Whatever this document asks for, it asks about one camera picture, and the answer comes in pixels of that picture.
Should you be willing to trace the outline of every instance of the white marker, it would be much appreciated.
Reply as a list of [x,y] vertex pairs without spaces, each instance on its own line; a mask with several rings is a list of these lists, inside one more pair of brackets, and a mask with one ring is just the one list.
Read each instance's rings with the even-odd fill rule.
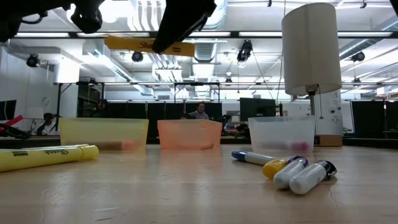
[[305,194],[319,182],[328,180],[337,173],[336,167],[329,161],[320,160],[296,174],[289,182],[290,189],[296,194]]
[[259,164],[264,166],[267,162],[273,161],[276,158],[272,156],[265,156],[262,154],[257,154],[253,152],[244,152],[244,151],[233,151],[231,153],[232,157],[239,161],[250,162],[253,164]]
[[307,165],[307,159],[302,156],[293,156],[290,158],[289,163],[274,176],[274,185],[276,189],[289,188],[289,181],[291,178],[301,170],[304,170]]

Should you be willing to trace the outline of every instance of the dry erase marker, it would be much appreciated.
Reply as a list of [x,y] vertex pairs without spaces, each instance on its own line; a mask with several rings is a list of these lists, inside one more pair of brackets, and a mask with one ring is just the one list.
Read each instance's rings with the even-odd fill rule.
[[96,146],[45,147],[43,149],[1,149],[0,172],[38,166],[91,160],[98,157]]
[[277,189],[286,189],[289,187],[291,178],[298,174],[308,165],[306,158],[302,156],[292,156],[288,164],[274,176],[274,185]]
[[331,162],[320,160],[292,177],[289,186],[294,193],[305,194],[319,182],[330,179],[336,173],[337,169]]
[[239,161],[250,162],[253,164],[258,164],[264,166],[269,161],[273,161],[275,157],[265,156],[262,154],[257,154],[253,152],[244,152],[244,151],[233,151],[231,153],[232,157]]

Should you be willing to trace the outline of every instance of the purple marker cap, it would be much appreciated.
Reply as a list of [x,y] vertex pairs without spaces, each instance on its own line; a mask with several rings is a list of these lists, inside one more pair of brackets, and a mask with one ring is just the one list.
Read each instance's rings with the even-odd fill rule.
[[287,163],[289,164],[289,163],[291,163],[291,162],[293,162],[293,161],[299,161],[299,162],[301,162],[301,163],[304,165],[304,167],[306,167],[306,166],[308,165],[308,160],[307,160],[305,157],[302,157],[302,156],[292,156],[292,157],[287,161]]

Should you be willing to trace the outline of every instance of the plastic bin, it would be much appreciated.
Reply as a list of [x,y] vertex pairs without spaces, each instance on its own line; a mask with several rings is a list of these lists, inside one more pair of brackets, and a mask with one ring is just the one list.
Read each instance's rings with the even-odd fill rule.
[[157,122],[162,149],[209,149],[219,147],[222,124],[205,119]]
[[60,118],[61,145],[96,144],[99,149],[145,149],[147,119]]
[[252,148],[312,152],[314,116],[249,118]]

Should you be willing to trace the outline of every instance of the orange plastic bin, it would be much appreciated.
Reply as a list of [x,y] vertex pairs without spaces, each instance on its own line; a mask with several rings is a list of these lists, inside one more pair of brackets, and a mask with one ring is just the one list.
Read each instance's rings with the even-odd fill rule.
[[162,149],[209,149],[219,147],[222,124],[205,119],[157,121]]

